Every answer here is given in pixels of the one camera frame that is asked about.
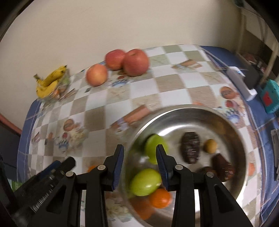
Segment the white wall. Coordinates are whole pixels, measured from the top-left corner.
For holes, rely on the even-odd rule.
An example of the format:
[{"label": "white wall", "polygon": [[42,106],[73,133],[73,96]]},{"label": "white wall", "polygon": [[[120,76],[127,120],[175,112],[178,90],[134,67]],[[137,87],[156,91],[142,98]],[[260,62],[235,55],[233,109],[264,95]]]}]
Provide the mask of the white wall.
[{"label": "white wall", "polygon": [[116,48],[233,50],[239,24],[231,0],[35,0],[0,42],[0,113],[22,128],[36,73],[45,77],[63,64],[75,73]]}]

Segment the metal bowl rim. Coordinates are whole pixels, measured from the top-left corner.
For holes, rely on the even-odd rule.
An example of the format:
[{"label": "metal bowl rim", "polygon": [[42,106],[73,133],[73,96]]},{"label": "metal bowl rim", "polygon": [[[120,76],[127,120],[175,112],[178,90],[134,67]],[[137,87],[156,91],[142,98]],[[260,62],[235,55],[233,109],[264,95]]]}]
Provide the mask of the metal bowl rim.
[{"label": "metal bowl rim", "polygon": [[[205,111],[209,111],[211,113],[214,113],[216,115],[218,115],[219,117],[221,117],[222,119],[224,119],[233,129],[234,131],[236,132],[236,134],[238,135],[238,138],[240,139],[241,143],[242,143],[242,147],[243,147],[243,150],[244,150],[244,153],[245,153],[245,163],[246,163],[246,168],[245,168],[245,176],[244,176],[244,183],[242,185],[242,188],[239,192],[239,195],[242,194],[244,188],[245,188],[245,182],[247,181],[247,178],[248,178],[248,162],[247,162],[247,158],[246,158],[246,154],[247,154],[247,149],[246,149],[246,146],[245,146],[245,143],[243,141],[243,138],[242,138],[242,135],[240,134],[240,132],[238,131],[238,129],[234,126],[234,124],[229,121],[226,117],[224,117],[221,113],[219,113],[218,111],[214,110],[214,109],[211,109],[209,107],[206,107],[206,106],[199,106],[199,105],[194,105],[194,104],[185,104],[185,105],[176,105],[176,106],[171,106],[171,107],[165,107],[161,110],[158,110],[156,111],[155,113],[151,114],[150,116],[146,117],[145,120],[135,129],[134,133],[131,134],[130,138],[132,138],[128,144],[127,144],[127,149],[125,149],[126,151],[129,151],[132,147],[132,145],[134,144],[134,142],[136,141],[136,139],[139,137],[139,135],[141,134],[141,132],[143,130],[145,130],[152,122],[154,122],[156,119],[160,118],[161,116],[169,113],[169,112],[172,112],[172,111],[175,111],[175,110],[179,110],[179,109],[202,109],[202,110],[205,110]],[[127,152],[124,153],[124,161],[123,163],[125,163],[125,159],[127,157]],[[129,212],[133,215],[133,217],[136,218],[136,220],[142,224],[143,226],[145,227],[153,227],[152,225],[148,224],[146,221],[144,221],[143,219],[141,219],[139,217],[139,215],[137,214],[137,212],[135,212],[133,206],[130,204],[129,200],[128,200],[128,197],[127,197],[127,193],[126,193],[126,190],[125,190],[125,180],[124,180],[124,177],[125,177],[125,165],[123,165],[123,168],[121,170],[121,177],[120,177],[120,194],[124,200],[124,203],[125,203],[125,206],[129,209]]]}]

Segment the green apple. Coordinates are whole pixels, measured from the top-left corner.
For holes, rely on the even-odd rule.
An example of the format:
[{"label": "green apple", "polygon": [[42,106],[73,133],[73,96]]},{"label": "green apple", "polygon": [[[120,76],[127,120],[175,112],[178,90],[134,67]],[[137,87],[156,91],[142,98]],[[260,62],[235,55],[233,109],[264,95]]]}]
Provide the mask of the green apple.
[{"label": "green apple", "polygon": [[154,134],[150,136],[145,144],[144,151],[145,154],[149,157],[149,161],[153,164],[157,164],[157,159],[156,159],[156,147],[158,144],[162,144],[166,153],[169,152],[169,147],[166,141],[164,140],[163,137]]},{"label": "green apple", "polygon": [[130,183],[130,191],[136,196],[147,196],[161,185],[161,176],[154,169],[140,171]]}]

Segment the white device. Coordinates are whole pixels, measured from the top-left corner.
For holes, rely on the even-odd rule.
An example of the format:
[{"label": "white device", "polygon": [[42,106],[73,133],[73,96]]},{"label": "white device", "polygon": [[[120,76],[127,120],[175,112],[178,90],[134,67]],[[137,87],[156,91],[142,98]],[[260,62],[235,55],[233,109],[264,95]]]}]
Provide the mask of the white device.
[{"label": "white device", "polygon": [[257,91],[255,89],[249,90],[249,88],[243,81],[245,75],[240,71],[239,68],[235,66],[229,66],[227,75],[246,101],[251,101],[253,98],[255,98],[255,96],[257,95]]}]

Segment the screw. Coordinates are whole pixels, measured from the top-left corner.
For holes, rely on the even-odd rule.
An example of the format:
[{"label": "screw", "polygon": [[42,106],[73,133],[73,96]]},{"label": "screw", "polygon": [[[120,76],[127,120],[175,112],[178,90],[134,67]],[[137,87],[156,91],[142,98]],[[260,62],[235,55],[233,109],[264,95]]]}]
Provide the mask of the screw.
[{"label": "screw", "polygon": [[73,171],[68,171],[66,173],[66,177],[72,177],[74,175],[74,172]]},{"label": "screw", "polygon": [[176,165],[176,166],[175,166],[175,169],[177,169],[177,170],[183,170],[183,166],[182,166],[182,165]]},{"label": "screw", "polygon": [[207,175],[208,177],[214,177],[214,173],[212,173],[212,172],[207,172],[206,175]]},{"label": "screw", "polygon": [[105,165],[99,165],[97,168],[98,168],[98,170],[104,170],[106,167],[105,167]]}]

